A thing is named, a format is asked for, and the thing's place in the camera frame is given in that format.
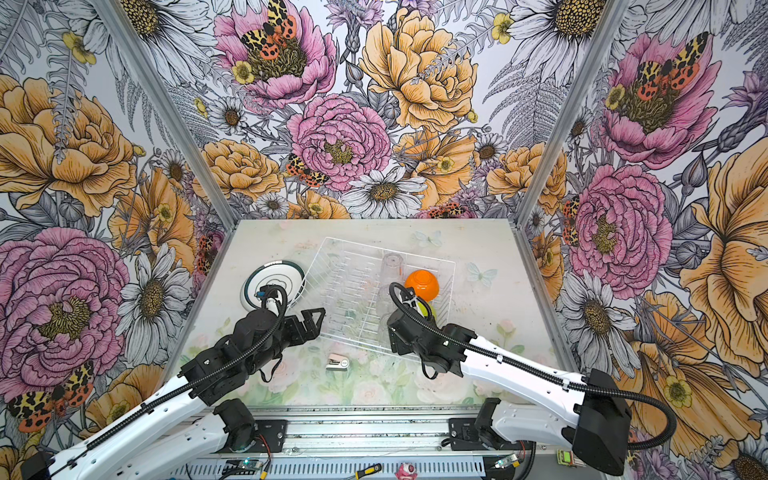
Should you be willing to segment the teal rimmed back plate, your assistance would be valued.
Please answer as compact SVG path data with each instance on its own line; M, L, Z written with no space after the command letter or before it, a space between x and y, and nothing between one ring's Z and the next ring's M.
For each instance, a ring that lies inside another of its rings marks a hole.
M265 263L251 272L240 290L240 302L247 311L261 305L259 293L263 287L280 286L292 307L301 296L305 286L305 272L295 262L276 260Z

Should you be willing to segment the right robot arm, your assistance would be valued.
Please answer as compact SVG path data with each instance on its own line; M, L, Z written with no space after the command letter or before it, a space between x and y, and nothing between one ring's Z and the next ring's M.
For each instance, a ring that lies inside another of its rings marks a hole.
M482 407L487 442L532 441L568 447L586 465L621 476L629 451L629 406L611 377L553 369L522 358L455 324L438 328L411 305L397 302L387 322L391 349L416 355L428 378L453 374L488 382L539 409L518 414L493 400Z

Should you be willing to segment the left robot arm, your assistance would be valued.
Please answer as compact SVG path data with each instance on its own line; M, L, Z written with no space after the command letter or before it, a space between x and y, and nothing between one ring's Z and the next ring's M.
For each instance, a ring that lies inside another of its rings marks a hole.
M266 364L280 363L285 349L317 339L325 316L323 308L291 316L249 312L119 420L55 455L37 452L25 460L22 478L151 478L205 453L248 449L254 418L228 394Z

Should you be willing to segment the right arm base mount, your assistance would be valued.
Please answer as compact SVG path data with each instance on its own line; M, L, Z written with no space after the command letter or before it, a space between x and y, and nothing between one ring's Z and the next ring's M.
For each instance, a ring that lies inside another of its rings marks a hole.
M442 448L452 451L522 451L533 449L531 441L509 441L496 433L491 426L492 414L502 403L499 398L484 400L479 413L474 418L450 418L448 436L440 442Z

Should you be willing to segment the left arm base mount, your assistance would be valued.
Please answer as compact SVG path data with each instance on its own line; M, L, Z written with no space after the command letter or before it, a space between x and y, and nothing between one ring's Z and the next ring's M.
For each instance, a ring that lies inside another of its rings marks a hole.
M218 453L281 453L288 421L255 418L239 399L226 400L213 409L224 423L224 445Z

